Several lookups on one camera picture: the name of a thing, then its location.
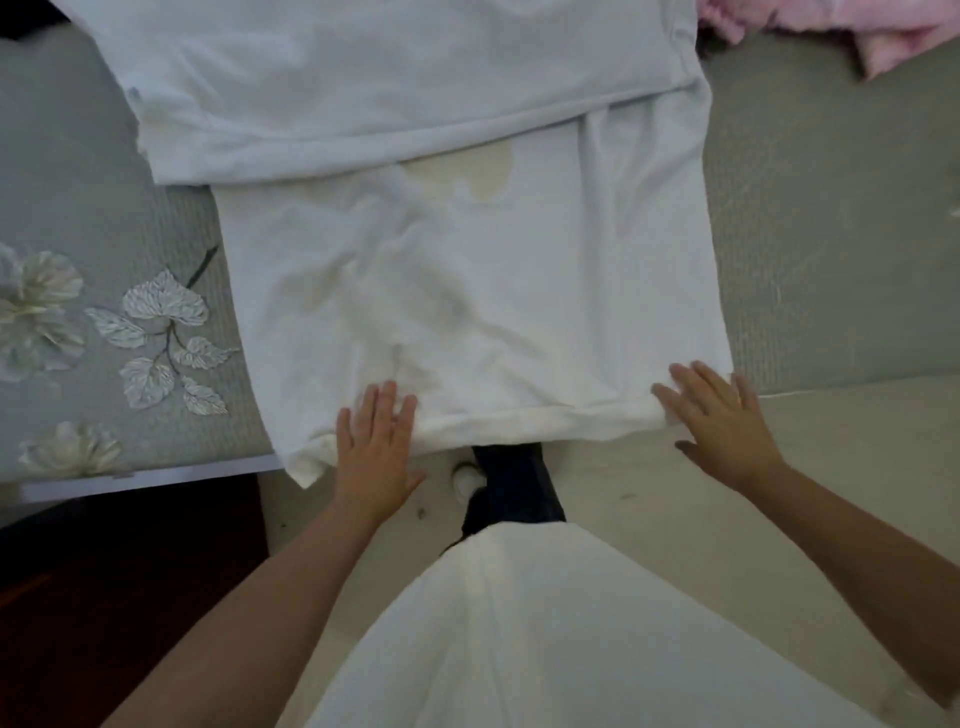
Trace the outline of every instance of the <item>white fabric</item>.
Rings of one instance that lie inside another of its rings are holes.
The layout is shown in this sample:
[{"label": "white fabric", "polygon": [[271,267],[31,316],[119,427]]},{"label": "white fabric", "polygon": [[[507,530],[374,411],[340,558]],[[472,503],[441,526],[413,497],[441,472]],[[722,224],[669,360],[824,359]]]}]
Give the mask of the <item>white fabric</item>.
[{"label": "white fabric", "polygon": [[659,426],[670,362],[732,368],[692,1],[60,5],[162,182],[535,130],[214,186],[253,391],[300,484],[335,463],[337,410],[370,381],[420,397],[423,452]]},{"label": "white fabric", "polygon": [[881,723],[577,526],[501,523],[448,551],[350,653],[307,721],[345,725]]}]

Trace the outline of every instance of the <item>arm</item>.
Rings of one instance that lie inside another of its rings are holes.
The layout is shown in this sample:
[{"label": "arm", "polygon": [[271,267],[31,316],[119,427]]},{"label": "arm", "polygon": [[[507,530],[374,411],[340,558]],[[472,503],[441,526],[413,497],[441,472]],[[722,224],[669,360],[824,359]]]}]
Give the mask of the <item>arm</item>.
[{"label": "arm", "polygon": [[394,423],[396,385],[371,386],[351,431],[337,420],[332,503],[201,619],[105,728],[272,727],[377,527],[426,477],[407,474],[417,400]]},{"label": "arm", "polygon": [[746,380],[678,364],[654,394],[696,443],[677,448],[750,501],[824,573],[874,636],[941,706],[960,692],[960,568],[791,469]]}]

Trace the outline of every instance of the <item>pink plush cloth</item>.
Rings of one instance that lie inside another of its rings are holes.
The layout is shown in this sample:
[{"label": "pink plush cloth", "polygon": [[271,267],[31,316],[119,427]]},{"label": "pink plush cloth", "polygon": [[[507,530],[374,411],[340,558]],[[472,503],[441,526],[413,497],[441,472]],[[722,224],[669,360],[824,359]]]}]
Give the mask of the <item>pink plush cloth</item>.
[{"label": "pink plush cloth", "polygon": [[697,0],[702,23],[731,43],[750,30],[850,30],[867,78],[960,36],[960,0]]}]

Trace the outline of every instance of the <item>person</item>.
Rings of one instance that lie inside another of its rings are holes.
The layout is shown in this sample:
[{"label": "person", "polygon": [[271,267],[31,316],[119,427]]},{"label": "person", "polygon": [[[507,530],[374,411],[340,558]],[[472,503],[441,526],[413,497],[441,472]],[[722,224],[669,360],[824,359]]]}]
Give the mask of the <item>person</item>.
[{"label": "person", "polygon": [[[960,569],[787,465],[742,376],[730,385],[699,362],[670,373],[681,392],[653,393],[693,436],[680,452],[799,546],[948,708],[960,689]],[[407,473],[417,401],[394,416],[395,399],[387,382],[355,418],[340,413],[330,505],[106,726],[275,724],[364,548],[425,478]],[[540,446],[476,455],[467,480],[482,471],[486,485],[471,488],[464,539],[368,631],[308,725],[877,725],[565,523]]]}]

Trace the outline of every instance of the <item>white shirt worn by person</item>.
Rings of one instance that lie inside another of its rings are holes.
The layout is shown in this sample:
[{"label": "white shirt worn by person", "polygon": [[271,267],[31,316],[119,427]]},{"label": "white shirt worn by person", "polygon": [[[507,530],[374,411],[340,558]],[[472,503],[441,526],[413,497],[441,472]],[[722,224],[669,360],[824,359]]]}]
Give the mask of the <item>white shirt worn by person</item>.
[{"label": "white shirt worn by person", "polygon": [[568,523],[449,550],[349,655],[307,726],[882,725]]}]

